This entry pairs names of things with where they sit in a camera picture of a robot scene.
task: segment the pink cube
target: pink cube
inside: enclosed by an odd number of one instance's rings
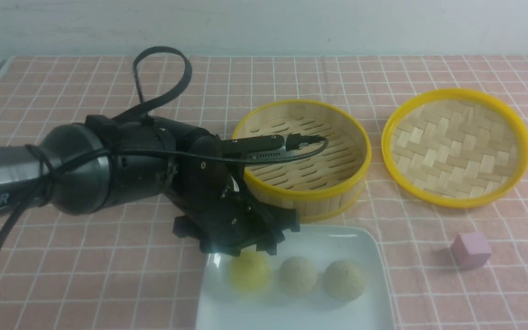
[[[492,249],[486,236],[476,231],[457,235],[451,245],[451,252],[459,267],[470,269],[484,266]]]

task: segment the white rectangular plate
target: white rectangular plate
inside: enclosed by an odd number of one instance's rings
[[[365,230],[327,225],[301,225],[285,232],[268,286],[251,297],[238,295],[226,277],[231,257],[209,255],[199,297],[196,330],[394,330],[388,286],[376,241]],[[358,263],[365,275],[364,294],[351,303],[337,303],[320,284],[304,299],[291,299],[278,288],[277,271],[289,257],[309,259],[320,272],[333,261]]]

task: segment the black strap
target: black strap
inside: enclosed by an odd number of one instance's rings
[[[33,144],[25,144],[24,147],[32,154],[32,156],[40,161],[40,172],[42,172],[43,165],[45,165],[48,169],[48,176],[50,177],[50,190],[48,191],[48,196],[46,199],[44,199],[44,201],[42,201],[40,204],[40,207],[42,207],[50,203],[50,200],[52,200],[52,192],[54,192],[54,186],[56,185],[58,175],[56,173],[56,169],[54,166],[52,166],[52,163],[50,163],[50,159],[48,159],[48,156],[46,156],[40,147],[34,146]]]
[[[175,54],[182,58],[182,60],[185,63],[185,71],[182,74],[182,78],[180,81],[174,86],[171,90],[169,90],[167,93],[157,97],[153,98],[152,100],[144,101],[144,96],[142,94],[142,87],[140,84],[140,78],[138,77],[138,64],[145,58],[147,58],[150,55],[157,54],[157,53],[166,53],[166,54]],[[134,80],[136,81],[136,90],[138,91],[138,97],[140,98],[140,104],[120,113],[119,115],[116,115],[113,117],[113,120],[116,123],[125,123],[127,121],[138,121],[140,120],[145,114],[149,113],[150,111],[161,107],[168,102],[171,102],[172,100],[178,98],[182,92],[187,89],[189,83],[191,82],[191,76],[193,75],[193,68],[191,67],[191,62],[177,49],[166,47],[166,46],[155,46],[152,48],[148,48],[147,50],[144,50],[141,52],[138,57],[134,60]]]

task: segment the bamboo steamer lid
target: bamboo steamer lid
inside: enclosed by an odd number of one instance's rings
[[[490,203],[528,168],[528,132],[519,116],[492,96],[462,88],[403,104],[385,126],[382,148],[398,184],[448,207]]]

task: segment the bamboo steamer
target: bamboo steamer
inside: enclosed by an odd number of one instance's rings
[[[283,100],[252,111],[237,125],[233,138],[296,133],[325,136],[329,145],[301,161],[247,167],[248,188],[263,203],[297,209],[302,223],[339,215],[365,188],[371,160],[368,136],[356,119],[329,104]],[[316,148],[318,144],[299,153]]]
[[[447,207],[497,200],[528,168],[528,132],[520,117],[502,101],[462,88],[403,104],[385,126],[382,149],[398,184]]]

